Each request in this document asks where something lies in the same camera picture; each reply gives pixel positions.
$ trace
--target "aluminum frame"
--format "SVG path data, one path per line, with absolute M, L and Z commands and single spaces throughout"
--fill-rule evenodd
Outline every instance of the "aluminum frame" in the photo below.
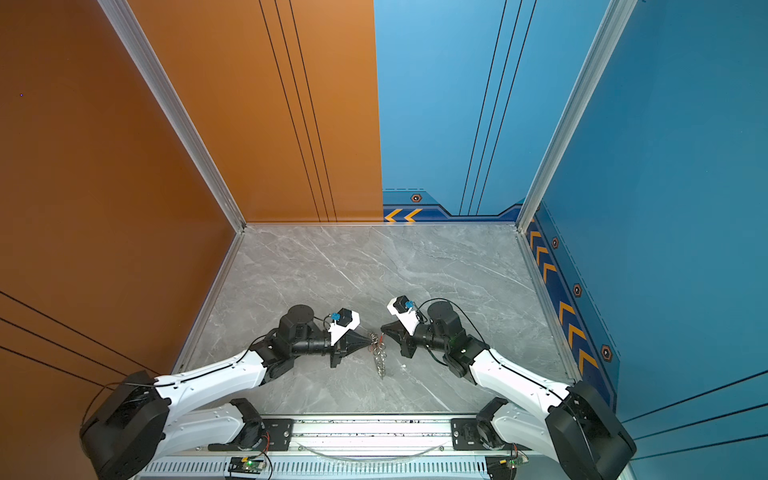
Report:
M 245 218 L 127 0 L 98 2 L 232 228 L 242 231 Z
M 208 317 L 214 309 L 216 298 L 218 298 L 224 283 L 227 281 L 227 275 L 232 268 L 232 264 L 234 263 L 235 257 L 237 256 L 237 251 L 240 249 L 240 245 L 242 244 L 244 237 L 245 233 L 243 231 L 235 233 L 235 237 L 232 239 L 230 248 L 227 250 L 227 255 L 224 256 L 224 261 L 219 267 L 216 278 L 211 284 L 210 289 L 208 290 L 208 294 L 205 296 L 205 300 L 203 301 L 203 305 L 200 308 L 200 312 L 197 313 L 197 317 L 192 324 L 192 328 L 187 334 L 187 339 L 184 341 L 184 346 L 181 347 L 181 352 L 176 359 L 176 363 L 174 364 L 171 373 L 181 372 L 190 362 L 192 358 L 192 352 L 197 346 L 197 342 L 200 341 L 200 336 L 203 334 L 203 328 L 205 328 Z
M 518 231 L 525 233 L 538 205 L 541 203 L 541 199 L 544 198 L 549 182 L 558 169 L 565 149 L 568 148 L 581 116 L 584 114 L 590 98 L 592 98 L 594 89 L 598 86 L 605 66 L 608 65 L 608 61 L 614 53 L 616 44 L 624 31 L 624 27 L 627 26 L 627 21 L 632 15 L 635 4 L 637 4 L 637 0 L 611 0 L 608 5 L 598 33 L 594 36 L 592 46 L 581 66 L 568 103 L 565 104 L 563 115 L 560 116 L 558 126 L 552 134 L 544 158 L 541 159 L 541 164 L 536 171 L 531 188 L 528 190 L 528 195 L 525 196 L 523 207 L 518 215 Z
M 576 383 L 581 380 L 581 373 L 578 371 L 578 365 L 571 353 L 571 347 L 568 346 L 568 342 L 563 335 L 562 326 L 558 319 L 558 313 L 554 311 L 552 301 L 547 292 L 547 286 L 544 285 L 544 279 L 541 278 L 541 275 L 538 272 L 536 259 L 534 258 L 531 249 L 528 248 L 528 244 L 525 241 L 525 235 L 523 233 L 515 232 L 515 237 L 518 247 L 520 247 L 520 253 L 522 253 L 523 258 L 525 258 L 525 266 L 528 268 L 528 273 L 531 275 L 538 302 L 541 304 L 541 310 L 544 312 L 544 317 L 547 319 L 547 325 L 549 325 L 554 344 L 558 349 L 558 355 L 565 367 L 565 372 L 574 380 L 574 383 Z

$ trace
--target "white cable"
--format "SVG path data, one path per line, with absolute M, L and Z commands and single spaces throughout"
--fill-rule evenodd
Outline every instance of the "white cable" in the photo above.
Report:
M 408 460 L 412 460 L 414 458 L 418 458 L 421 456 L 424 456 L 428 453 L 430 453 L 432 450 L 439 449 L 440 447 L 445 446 L 443 445 L 436 445 L 430 449 L 425 450 L 424 452 L 415 453 L 413 455 L 401 455 L 398 457 L 384 457 L 384 458 L 350 458 L 350 457 L 336 457 L 334 455 L 326 455 L 325 453 L 318 452 L 315 449 L 311 449 L 310 447 L 307 447 L 305 445 L 299 444 L 299 447 L 301 447 L 304 450 L 307 450 L 308 452 L 312 452 L 315 455 L 318 455 L 323 458 L 327 458 L 329 460 L 335 460 L 337 462 L 350 462 L 350 463 L 376 463 L 376 462 L 387 462 L 387 463 L 400 463 L 400 462 L 407 462 Z

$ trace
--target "ventilation grille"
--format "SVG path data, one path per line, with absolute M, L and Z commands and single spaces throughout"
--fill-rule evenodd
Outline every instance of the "ventilation grille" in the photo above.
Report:
M 447 476 L 449 474 L 467 474 L 467 473 L 485 473 L 484 460 L 447 460 L 436 458 L 435 460 L 413 460 L 410 462 L 372 462 L 372 463 L 353 463 L 336 462 L 333 460 L 282 460 L 273 462 L 275 467 L 275 478 L 292 477 L 314 477 L 324 475 L 335 476 L 354 476 L 374 475 L 377 477 L 386 477 L 386 474 L 392 474 L 392 477 L 402 477 L 403 474 L 418 476 L 427 474 L 428 476 Z
M 190 457 L 186 457 L 184 460 L 171 460 L 171 458 L 173 457 L 165 457 L 150 463 L 141 471 L 141 476 L 153 477 L 159 476 L 153 474 L 163 474 L 161 476 L 172 477 L 178 473 L 199 474 L 202 477 L 209 476 L 207 474 L 220 476 L 221 473 L 227 473 L 227 466 L 230 463 L 228 458 L 219 457 L 215 460 L 195 460 Z
M 165 457 L 141 471 L 141 478 L 226 478 L 230 457 Z M 273 459 L 273 480 L 282 478 L 488 478 L 481 456 L 418 458 L 409 462 L 340 462 L 317 457 Z M 261 475 L 238 474 L 239 478 Z

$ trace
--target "orange wall panel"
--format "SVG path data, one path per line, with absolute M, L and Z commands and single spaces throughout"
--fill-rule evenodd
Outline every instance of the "orange wall panel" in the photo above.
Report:
M 281 11 L 286 4 L 278 1 Z M 373 1 L 294 0 L 293 14 L 336 215 L 339 220 L 381 221 Z
M 169 372 L 232 227 L 97 2 L 3 2 L 0 62 L 0 291 Z
M 95 384 L 170 372 L 234 231 L 95 0 L 0 3 L 0 64 L 3 478 L 96 478 Z
M 130 5 L 247 221 L 381 219 L 372 0 Z

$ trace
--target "black stripe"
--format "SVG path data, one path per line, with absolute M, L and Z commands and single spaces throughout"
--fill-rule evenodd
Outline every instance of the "black stripe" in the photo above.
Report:
M 51 340 L 51 339 L 47 339 L 47 338 L 45 338 L 45 337 L 44 337 L 44 336 L 42 336 L 42 335 L 38 335 L 37 333 L 35 333 L 35 332 L 32 332 L 31 330 L 27 330 L 27 329 L 26 329 L 26 328 L 24 328 L 23 326 L 19 326 L 19 325 L 16 325 L 15 323 L 11 322 L 10 320 L 6 320 L 6 319 L 2 318 L 1 316 L 0 316 L 0 320 L 2 320 L 3 322 L 6 322 L 8 325 L 12 325 L 12 326 L 15 326 L 16 328 L 18 328 L 18 329 L 20 329 L 20 330 L 23 330 L 23 331 L 25 331 L 26 333 L 29 333 L 29 334 L 31 334 L 31 335 L 34 335 L 34 336 L 38 337 L 39 339 L 43 339 L 43 340 L 45 340 L 46 342 L 49 342 L 49 343 L 53 343 L 53 344 L 54 344 L 54 345 L 56 345 L 57 347 L 60 347 L 60 348 L 62 348 L 62 349 L 64 349 L 64 350 L 67 350 L 68 352 L 74 353 L 75 355 L 77 355 L 77 356 L 80 356 L 80 357 L 82 357 L 82 358 L 84 358 L 84 359 L 86 359 L 86 360 L 91 360 L 93 363 L 96 363 L 97 365 L 101 365 L 101 366 L 103 366 L 105 369 L 110 369 L 110 370 L 112 370 L 112 371 L 113 371 L 113 372 L 115 372 L 115 373 L 119 373 L 119 374 L 121 374 L 122 376 L 127 376 L 127 374 L 125 374 L 125 373 L 121 372 L 120 370 L 115 370 L 115 369 L 113 369 L 112 367 L 110 367 L 109 365 L 105 365 L 104 363 L 101 363 L 101 362 L 97 362 L 96 360 L 92 359 L 91 357 L 85 356 L 85 355 L 83 355 L 82 353 L 77 353 L 77 352 L 75 352 L 73 349 L 69 349 L 69 348 L 67 348 L 67 347 L 63 346 L 63 345 L 62 345 L 62 344 L 60 344 L 60 343 L 56 343 L 56 342 L 54 342 L 54 341 L 53 341 L 53 340 Z
M 480 171 L 482 170 L 482 160 L 485 156 L 485 149 L 488 146 L 488 138 L 491 136 L 491 128 L 493 127 L 493 117 L 496 115 L 496 105 L 498 104 L 498 94 L 502 91 L 502 84 L 504 83 L 504 73 L 507 71 L 507 62 L 509 61 L 509 52 L 512 50 L 512 41 L 515 40 L 515 32 L 518 29 L 518 20 L 520 19 L 520 10 L 523 7 L 522 0 L 520 1 L 520 6 L 518 6 L 518 15 L 515 17 L 515 26 L 512 27 L 512 36 L 509 38 L 509 47 L 507 47 L 507 58 L 504 59 L 504 68 L 502 69 L 502 79 L 498 81 L 498 90 L 496 91 L 496 100 L 493 102 L 493 111 L 491 112 L 491 121 L 488 123 L 488 131 L 485 133 L 485 143 L 482 146 L 482 155 L 480 155 L 480 165 L 478 165 L 478 175 L 475 177 L 475 186 L 472 188 L 472 198 L 469 200 L 469 210 L 467 210 L 467 214 L 469 215 L 472 212 L 472 202 L 475 201 L 475 192 L 478 188 L 478 179 L 480 178 Z
M 502 114 L 502 122 L 498 126 L 498 132 L 496 133 L 496 142 L 493 144 L 493 151 L 491 152 L 491 160 L 488 162 L 488 171 L 485 172 L 485 180 L 482 184 L 482 191 L 480 192 L 480 200 L 478 200 L 478 209 L 475 210 L 475 214 L 480 211 L 480 203 L 482 202 L 482 196 L 485 193 L 485 185 L 488 183 L 488 175 L 491 173 L 491 165 L 493 165 L 493 157 L 496 155 L 496 146 L 498 145 L 498 137 L 502 134 L 502 127 L 504 126 L 504 117 L 507 115 L 507 107 L 509 106 L 509 98 L 512 96 L 512 88 L 515 87 L 515 79 L 518 77 L 518 69 L 520 68 L 520 59 L 523 57 L 523 50 L 525 49 L 525 41 L 528 40 L 528 31 L 531 30 L 531 21 L 533 20 L 533 13 L 536 11 L 536 2 L 534 0 L 533 9 L 531 10 L 531 17 L 528 19 L 528 27 L 525 29 L 525 37 L 523 37 L 523 45 L 520 47 L 520 55 L 518 56 L 518 64 L 515 67 L 515 74 L 512 75 L 512 85 L 509 87 L 509 95 L 507 95 L 507 104 L 504 106 L 504 113 Z
M 117 350 L 115 350 L 115 349 L 111 349 L 111 348 L 109 348 L 109 347 L 108 347 L 108 346 L 106 346 L 105 344 L 103 344 L 103 343 L 101 343 L 101 342 L 99 342 L 99 341 L 97 341 L 97 340 L 94 340 L 94 339 L 92 339 L 90 336 L 88 336 L 88 335 L 85 335 L 84 333 L 80 333 L 80 332 L 78 332 L 76 329 L 73 329 L 73 328 L 72 328 L 72 327 L 70 327 L 69 325 L 66 325 L 66 324 L 64 324 L 64 323 L 62 323 L 62 322 L 59 322 L 58 320 L 56 320 L 56 319 L 55 319 L 55 318 L 53 318 L 52 316 L 50 316 L 50 315 L 46 315 L 45 313 L 43 313 L 43 312 L 41 312 L 40 310 L 38 310 L 38 309 L 34 308 L 33 306 L 30 306 L 30 305 L 28 305 L 27 303 L 24 303 L 24 302 L 22 302 L 21 300 L 19 300 L 19 299 L 17 299 L 17 298 L 14 298 L 14 297 L 12 297 L 12 296 L 10 296 L 10 295 L 8 295 L 6 292 L 2 292 L 2 291 L 0 291 L 0 294 L 2 294 L 3 296 L 6 296 L 7 298 L 9 298 L 9 299 L 11 299 L 11 300 L 13 300 L 14 302 L 18 303 L 19 305 L 23 305 L 23 306 L 25 306 L 25 307 L 29 308 L 31 311 L 33 311 L 33 312 L 35 312 L 35 313 L 37 313 L 37 314 L 39 314 L 39 315 L 43 315 L 45 318 L 47 318 L 47 319 L 51 320 L 51 321 L 52 321 L 52 322 L 54 322 L 54 323 L 57 323 L 57 324 L 59 324 L 59 325 L 63 326 L 65 329 L 69 329 L 69 330 L 71 330 L 72 332 L 75 332 L 75 333 L 77 333 L 79 336 L 83 336 L 84 338 L 87 338 L 87 339 L 89 339 L 89 340 L 90 340 L 90 341 L 92 341 L 93 343 L 95 343 L 95 344 L 97 344 L 97 345 L 99 345 L 99 346 L 103 346 L 105 349 L 109 350 L 110 352 L 113 352 L 113 353 L 117 353 L 119 356 L 123 357 L 124 359 L 130 360 L 130 361 L 132 361 L 133 363 L 135 363 L 136 365 L 139 365 L 139 366 L 141 366 L 142 368 L 145 368 L 145 369 L 149 370 L 149 371 L 150 371 L 150 372 L 152 372 L 152 373 L 155 373 L 155 374 L 157 374 L 157 375 L 160 375 L 160 373 L 158 373 L 158 372 L 156 372 L 155 370 L 153 370 L 153 369 L 149 368 L 148 366 L 146 366 L 146 365 L 144 365 L 144 364 L 142 364 L 142 363 L 139 363 L 139 362 L 137 362 L 136 360 L 132 359 L 132 358 L 131 358 L 131 357 L 129 357 L 129 356 L 123 355 L 122 353 L 118 352 L 118 351 L 117 351 Z
M 672 432 L 673 430 L 684 429 L 684 428 L 690 427 L 692 425 L 699 425 L 700 423 L 711 422 L 712 420 L 717 420 L 717 419 L 724 419 L 725 417 L 730 417 L 731 415 L 736 415 L 738 413 L 749 412 L 750 410 L 761 409 L 761 408 L 763 408 L 765 406 L 768 406 L 768 403 L 762 403 L 760 405 L 755 405 L 755 406 L 752 406 L 752 407 L 749 407 L 749 408 L 746 408 L 746 409 L 741 409 L 741 410 L 736 410 L 734 412 L 724 413 L 722 415 L 718 415 L 718 416 L 715 416 L 715 417 L 710 417 L 710 418 L 708 418 L 706 420 L 699 420 L 698 422 L 687 423 L 685 425 L 680 425 L 679 427 L 673 427 L 671 429 L 662 430 L 661 432 L 649 433 L 648 435 L 643 435 L 641 437 L 636 437 L 635 440 L 647 439 L 648 437 L 652 437 L 652 436 L 655 436 L 655 435 L 661 435 L 662 433 Z
M 323 139 L 320 137 L 320 129 L 317 125 L 317 113 L 315 112 L 315 103 L 312 100 L 312 91 L 310 90 L 310 79 L 306 75 L 306 65 L 304 64 L 304 53 L 301 51 L 301 41 L 299 40 L 299 28 L 296 26 L 296 16 L 293 15 L 293 3 L 288 0 L 290 5 L 290 16 L 293 17 L 293 30 L 296 32 L 296 42 L 299 44 L 299 55 L 301 56 L 301 67 L 304 69 L 304 79 L 306 80 L 306 91 L 310 94 L 310 107 L 312 108 L 312 116 L 315 120 L 315 131 L 317 131 L 317 141 L 320 144 L 320 157 L 323 159 L 323 169 L 326 171 L 326 180 L 328 182 L 328 195 L 331 197 L 331 207 L 333 207 L 333 218 L 339 221 L 336 215 L 336 203 L 333 201 L 333 190 L 331 189 L 331 179 L 328 177 L 328 167 L 326 166 L 326 154 L 323 151 Z
M 660 407 L 660 408 L 658 408 L 658 409 L 655 409 L 655 410 L 651 410 L 650 412 L 645 412 L 645 413 L 644 413 L 644 414 L 642 414 L 642 415 L 638 415 L 638 416 L 632 417 L 631 419 L 628 419 L 628 420 L 624 420 L 622 423 L 631 422 L 632 420 L 637 420 L 637 419 L 639 419 L 639 418 L 641 418 L 641 417 L 645 417 L 646 415 L 650 415 L 651 413 L 660 412 L 661 410 L 664 410 L 664 409 L 668 409 L 668 408 L 670 408 L 670 407 L 674 407 L 675 405 L 680 405 L 681 403 L 685 403 L 685 402 L 687 402 L 688 400 L 697 399 L 697 398 L 699 398 L 699 397 L 701 397 L 701 396 L 705 396 L 705 395 L 708 395 L 708 394 L 710 394 L 710 393 L 712 393 L 712 392 L 716 392 L 717 390 L 722 390 L 722 389 L 725 389 L 725 388 L 727 388 L 727 387 L 730 387 L 730 386 L 734 386 L 734 385 L 736 385 L 737 383 L 746 382 L 747 380 L 751 380 L 751 379 L 754 379 L 754 378 L 756 378 L 756 377 L 759 377 L 759 376 L 761 376 L 761 375 L 765 375 L 766 373 L 768 373 L 768 370 L 763 370 L 762 372 L 760 372 L 760 373 L 755 373 L 754 375 L 745 376 L 744 378 L 742 378 L 741 380 L 737 380 L 736 382 L 727 383 L 727 384 L 725 384 L 725 385 L 723 385 L 723 386 L 719 386 L 719 387 L 717 387 L 716 389 L 707 390 L 706 392 L 702 392 L 702 393 L 699 393 L 698 395 L 690 396 L 690 397 L 688 397 L 687 399 L 682 399 L 682 400 L 680 400 L 680 401 L 678 401 L 678 402 L 675 402 L 675 403 L 670 403 L 670 404 L 669 404 L 669 405 L 667 405 L 667 406 L 663 406 L 663 407 Z
M 464 208 L 464 197 L 467 194 L 467 184 L 469 183 L 469 172 L 472 171 L 472 157 L 475 156 L 475 146 L 478 143 L 478 134 L 480 133 L 480 121 L 482 120 L 482 111 L 485 109 L 485 97 L 488 96 L 488 86 L 491 84 L 491 72 L 493 72 L 493 61 L 496 59 L 496 49 L 498 48 L 498 38 L 502 34 L 502 24 L 504 23 L 504 12 L 507 11 L 507 0 L 504 0 L 502 8 L 502 19 L 498 23 L 498 33 L 496 34 L 496 45 L 493 47 L 493 56 L 491 56 L 491 67 L 488 69 L 488 80 L 485 82 L 485 93 L 482 96 L 482 105 L 480 106 L 480 118 L 478 118 L 478 127 L 475 131 L 475 141 L 472 142 L 472 153 L 469 155 L 469 167 L 467 167 L 467 178 L 464 180 L 464 192 L 462 193 L 462 203 L 458 206 L 458 214 L 462 214 Z
M 633 458 L 632 460 L 642 460 L 644 458 L 661 457 L 662 455 L 672 455 L 673 453 L 690 452 L 691 450 L 707 449 L 709 447 L 717 447 L 719 445 L 728 445 L 729 443 L 746 442 L 747 440 L 762 439 L 765 437 L 768 437 L 768 433 L 754 435 L 751 437 L 744 437 L 742 439 L 726 440 L 725 442 L 710 443 L 709 445 L 700 445 L 697 447 L 690 447 L 688 449 L 673 450 L 672 452 L 657 453 L 654 455 L 645 455 L 644 457 L 637 457 L 637 458 Z
M 317 209 L 317 200 L 315 199 L 315 192 L 312 189 L 312 181 L 310 180 L 310 171 L 306 169 L 306 160 L 304 159 L 304 151 L 301 149 L 301 142 L 299 141 L 299 131 L 296 129 L 296 122 L 293 121 L 293 112 L 290 110 L 290 103 L 288 102 L 288 92 L 286 91 L 286 85 L 283 83 L 283 74 L 280 73 L 280 64 L 277 62 L 277 53 L 275 53 L 275 45 L 272 43 L 272 35 L 270 35 L 270 26 L 266 24 L 266 15 L 264 14 L 264 5 L 259 0 L 259 7 L 261 8 L 261 16 L 264 18 L 264 27 L 266 28 L 266 36 L 270 39 L 270 46 L 272 47 L 272 55 L 275 58 L 275 65 L 277 66 L 277 75 L 280 77 L 280 84 L 283 86 L 283 94 L 286 97 L 286 105 L 288 106 L 288 115 L 290 115 L 290 123 L 293 124 L 293 133 L 296 135 L 296 143 L 299 145 L 299 153 L 301 154 L 301 161 L 304 163 L 304 172 L 306 173 L 306 182 L 310 185 L 310 193 L 312 194 L 312 202 L 315 204 L 315 213 L 317 214 L 317 221 L 320 220 L 320 210 Z
M 85 377 L 83 377 L 83 376 L 79 376 L 79 375 L 78 375 L 78 374 L 76 374 L 76 373 L 68 372 L 67 370 L 64 370 L 64 369 L 60 369 L 60 368 L 58 368 L 57 366 L 53 366 L 53 365 L 51 365 L 50 363 L 46 363 L 46 362 L 43 362 L 43 361 L 41 361 L 41 360 L 38 360 L 38 359 L 33 359 L 33 358 L 32 358 L 32 357 L 30 357 L 30 356 L 26 356 L 26 355 L 25 355 L 25 354 L 23 354 L 23 353 L 19 353 L 19 352 L 16 352 L 15 350 L 11 350 L 11 349 L 9 349 L 9 348 L 7 348 L 7 347 L 4 347 L 4 346 L 2 346 L 2 345 L 0 345 L 0 349 L 3 349 L 3 350 L 5 350 L 6 352 L 15 353 L 16 355 L 18 355 L 18 356 L 22 356 L 22 357 L 24 357 L 24 358 L 26 358 L 26 359 L 28 359 L 28 360 L 31 360 L 32 362 L 37 362 L 37 363 L 39 363 L 39 364 L 41 364 L 41 365 L 45 365 L 45 366 L 51 367 L 52 369 L 54 369 L 54 370 L 58 370 L 59 372 L 62 372 L 62 373 L 66 373 L 67 375 L 72 375 L 73 377 L 75 377 L 75 378 L 78 378 L 78 379 L 80 379 L 80 380 L 85 380 L 85 381 L 86 381 L 86 382 L 88 382 L 88 383 L 93 383 L 93 384 L 94 384 L 94 385 L 96 385 L 96 386 L 103 386 L 102 384 L 100 384 L 100 383 L 98 383 L 98 382 L 94 382 L 93 380 L 89 380 L 89 379 L 86 379 Z
M 304 107 L 301 105 L 301 95 L 299 94 L 299 84 L 296 83 L 296 73 L 293 72 L 293 62 L 290 59 L 290 52 L 288 51 L 288 41 L 286 40 L 286 32 L 283 30 L 283 20 L 280 18 L 280 9 L 277 8 L 277 0 L 275 0 L 275 10 L 277 10 L 277 21 L 280 23 L 280 32 L 283 34 L 283 43 L 286 46 L 286 55 L 288 55 L 288 65 L 290 66 L 290 74 L 293 76 L 293 86 L 296 89 L 296 99 L 299 101 L 299 110 L 301 111 L 301 118 L 304 120 L 304 131 L 306 132 L 306 141 L 310 144 L 310 153 L 312 154 L 312 163 L 315 165 L 315 176 L 317 177 L 317 187 L 320 189 L 320 198 L 323 199 L 323 209 L 326 211 L 326 221 L 329 221 L 328 207 L 326 206 L 326 196 L 323 193 L 323 184 L 320 183 L 320 172 L 317 170 L 317 161 L 315 160 L 315 149 L 312 148 L 312 139 L 310 138 L 310 129 L 306 126 L 306 116 L 304 115 Z

